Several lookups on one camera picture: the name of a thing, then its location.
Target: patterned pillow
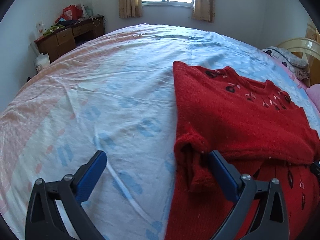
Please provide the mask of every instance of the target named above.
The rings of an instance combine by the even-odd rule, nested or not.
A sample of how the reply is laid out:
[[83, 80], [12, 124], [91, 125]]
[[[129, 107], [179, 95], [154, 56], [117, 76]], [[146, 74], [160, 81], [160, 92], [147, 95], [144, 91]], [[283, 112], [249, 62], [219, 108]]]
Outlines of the patterned pillow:
[[269, 54], [271, 57], [282, 62], [282, 64], [288, 68], [292, 73], [295, 74], [298, 80], [307, 80], [310, 78], [310, 72], [304, 68], [308, 66], [308, 63], [293, 55], [286, 49], [279, 49], [277, 47], [269, 47], [262, 50], [263, 52]]

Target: red sweater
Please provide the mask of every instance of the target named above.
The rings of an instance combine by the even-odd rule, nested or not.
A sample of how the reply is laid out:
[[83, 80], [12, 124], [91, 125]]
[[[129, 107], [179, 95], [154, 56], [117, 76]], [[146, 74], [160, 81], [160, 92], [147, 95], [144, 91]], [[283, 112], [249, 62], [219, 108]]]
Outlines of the red sweater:
[[[228, 215], [228, 202], [207, 169], [218, 150], [240, 173], [280, 180], [290, 239], [319, 202], [319, 183], [308, 165], [320, 159], [318, 134], [301, 107], [271, 81], [239, 76], [231, 67], [209, 70], [173, 63], [178, 108], [176, 183], [165, 240], [209, 240]], [[238, 233], [244, 236], [257, 202]]]

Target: bed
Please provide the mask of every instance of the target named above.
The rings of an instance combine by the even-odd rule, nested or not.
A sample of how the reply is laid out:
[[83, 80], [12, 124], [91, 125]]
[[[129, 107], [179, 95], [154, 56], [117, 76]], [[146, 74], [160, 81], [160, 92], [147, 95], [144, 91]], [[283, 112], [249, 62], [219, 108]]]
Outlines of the bed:
[[[175, 60], [269, 79], [304, 108], [305, 91], [266, 53], [232, 38], [166, 25], [124, 28], [80, 46], [27, 82], [0, 118], [0, 211], [24, 239], [33, 183], [108, 164], [83, 208], [105, 239], [164, 239], [175, 180]], [[70, 235], [76, 237], [59, 206]]]

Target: wooden desk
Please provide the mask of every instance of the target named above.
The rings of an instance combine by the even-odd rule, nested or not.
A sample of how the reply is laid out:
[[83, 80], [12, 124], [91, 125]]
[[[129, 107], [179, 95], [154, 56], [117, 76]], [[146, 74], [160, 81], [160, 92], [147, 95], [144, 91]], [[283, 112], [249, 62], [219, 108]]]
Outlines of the wooden desk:
[[49, 54], [50, 62], [76, 48], [77, 45], [104, 35], [103, 16], [84, 20], [78, 24], [60, 28], [35, 41], [39, 52]]

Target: window frame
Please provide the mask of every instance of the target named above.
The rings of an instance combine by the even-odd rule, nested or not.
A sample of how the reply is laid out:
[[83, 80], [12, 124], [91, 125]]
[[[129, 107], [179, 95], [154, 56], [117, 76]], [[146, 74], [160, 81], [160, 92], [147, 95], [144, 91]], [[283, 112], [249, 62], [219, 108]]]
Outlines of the window frame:
[[177, 2], [177, 1], [169, 1], [169, 0], [162, 0], [162, 1], [145, 1], [142, 2], [142, 6], [180, 6], [180, 7], [187, 7], [193, 8], [195, 0], [192, 0], [191, 3], [187, 2]]

